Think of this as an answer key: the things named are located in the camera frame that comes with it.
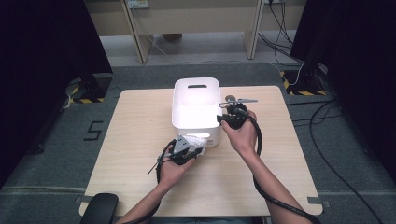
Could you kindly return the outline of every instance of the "table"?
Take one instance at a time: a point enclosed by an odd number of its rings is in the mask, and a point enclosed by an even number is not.
[[[278,87],[222,87],[222,98],[257,99],[247,104],[262,129],[262,159],[305,211],[322,212],[304,154]],[[115,193],[123,216],[157,184],[147,175],[166,144],[177,136],[171,123],[173,89],[123,91],[109,124],[85,195]],[[87,203],[79,212],[83,215]],[[231,148],[225,132],[208,147],[183,179],[163,198],[158,217],[269,216],[264,198],[255,190],[248,167]]]
[[[129,9],[136,53],[141,63],[149,56],[154,34],[243,32],[247,57],[253,58],[260,26],[262,0],[150,0],[148,9]]]

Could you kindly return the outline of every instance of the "light wood tabletop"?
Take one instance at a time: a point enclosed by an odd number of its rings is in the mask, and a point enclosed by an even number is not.
[[[257,99],[246,104],[262,129],[265,164],[313,215],[322,212],[312,176],[278,87],[222,87],[226,95]],[[94,166],[86,196],[115,193],[123,216],[157,184],[155,170],[147,175],[163,148],[177,133],[172,125],[173,89],[123,91]],[[264,198],[253,186],[252,174],[221,131],[220,143],[208,147],[183,179],[163,198],[158,217],[269,216]],[[79,212],[84,214],[87,203]]]

